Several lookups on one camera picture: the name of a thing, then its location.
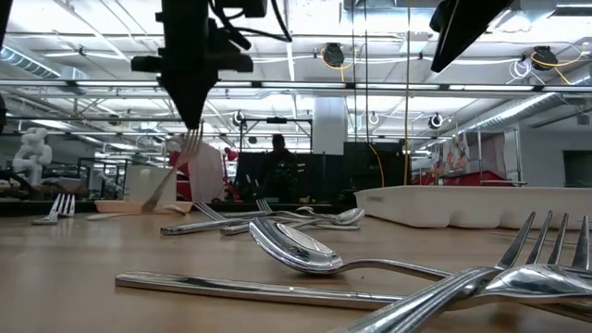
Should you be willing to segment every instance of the white container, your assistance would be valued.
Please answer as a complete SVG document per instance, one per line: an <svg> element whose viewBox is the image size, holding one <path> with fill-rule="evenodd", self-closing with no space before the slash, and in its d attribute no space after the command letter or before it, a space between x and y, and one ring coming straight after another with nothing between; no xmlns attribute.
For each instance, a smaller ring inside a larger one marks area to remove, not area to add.
<svg viewBox="0 0 592 333"><path fill-rule="evenodd" d="M589 189L398 186L355 196L368 215L418 228L519 228L533 211L540 228L552 210L552 228L568 213L568 229L579 229L576 221L592 214Z"/></svg>

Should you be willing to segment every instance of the table surface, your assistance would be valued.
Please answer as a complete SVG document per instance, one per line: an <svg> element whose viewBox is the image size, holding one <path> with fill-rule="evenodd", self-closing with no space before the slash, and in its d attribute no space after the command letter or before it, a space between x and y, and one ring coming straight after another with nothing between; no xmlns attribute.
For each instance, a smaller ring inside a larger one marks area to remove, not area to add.
<svg viewBox="0 0 592 333"><path fill-rule="evenodd" d="M104 221L84 217L43 227L31 226L31 216L0 218L0 332L326 332L367 313L115 287L115 275L132 270L398 295L430 283L377 269L305 276L272 259L248 234L160 235L162 226L205 220L198 214ZM345 261L388 258L449 271L493 265L512 241L490 230L417 229L373 218L362 226L360 231L306 232ZM548 238L554 235L550 231ZM569 232L567 240L576 237ZM543 258L550 248L548 244ZM568 264L573 252L574 246L566 245L562 261ZM519 304L490 304L443 314L424 332L566 328L590 332L592 324Z"/></svg>

